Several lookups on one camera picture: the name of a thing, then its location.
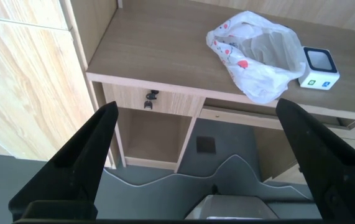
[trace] red heart print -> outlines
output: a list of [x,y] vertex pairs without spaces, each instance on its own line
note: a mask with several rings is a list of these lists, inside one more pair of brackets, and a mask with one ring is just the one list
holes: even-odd
[[240,61],[238,62],[238,65],[239,65],[241,68],[247,68],[247,67],[248,67],[247,60],[240,60]]

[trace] wooden desk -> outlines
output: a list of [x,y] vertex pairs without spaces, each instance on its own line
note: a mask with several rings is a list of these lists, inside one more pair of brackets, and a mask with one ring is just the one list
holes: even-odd
[[[240,11],[191,1],[125,0],[123,7],[86,74],[95,85],[103,84],[105,99],[98,94],[99,104],[116,100],[123,108],[116,140],[124,166],[176,172],[197,118],[261,127],[255,130],[257,138],[268,138],[258,144],[264,180],[295,165],[275,116],[277,100],[267,105],[250,101],[206,45],[206,33]],[[266,18],[292,28],[303,45],[329,49],[341,74],[329,91],[300,88],[293,80],[282,97],[355,141],[355,31]],[[150,90],[160,94],[154,109],[146,111]]]

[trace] white object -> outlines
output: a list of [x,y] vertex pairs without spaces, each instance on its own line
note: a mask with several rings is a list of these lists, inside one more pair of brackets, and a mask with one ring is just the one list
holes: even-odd
[[185,219],[259,220],[278,217],[257,197],[208,195]]
[[306,59],[293,30],[245,11],[208,32],[207,45],[218,54],[238,88],[255,103],[269,103],[304,74]]
[[304,47],[306,70],[299,78],[301,87],[329,90],[338,80],[340,74],[329,50]]

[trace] small white device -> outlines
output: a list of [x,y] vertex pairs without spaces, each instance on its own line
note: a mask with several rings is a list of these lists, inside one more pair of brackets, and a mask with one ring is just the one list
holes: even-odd
[[312,47],[303,47],[303,50],[307,64],[304,75],[299,78],[300,87],[329,90],[340,77],[331,53]]

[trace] plastic bag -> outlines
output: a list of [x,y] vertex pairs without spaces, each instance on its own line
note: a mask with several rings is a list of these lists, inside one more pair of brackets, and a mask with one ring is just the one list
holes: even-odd
[[269,103],[304,74],[306,60],[293,30],[245,11],[206,36],[238,88],[255,103]]

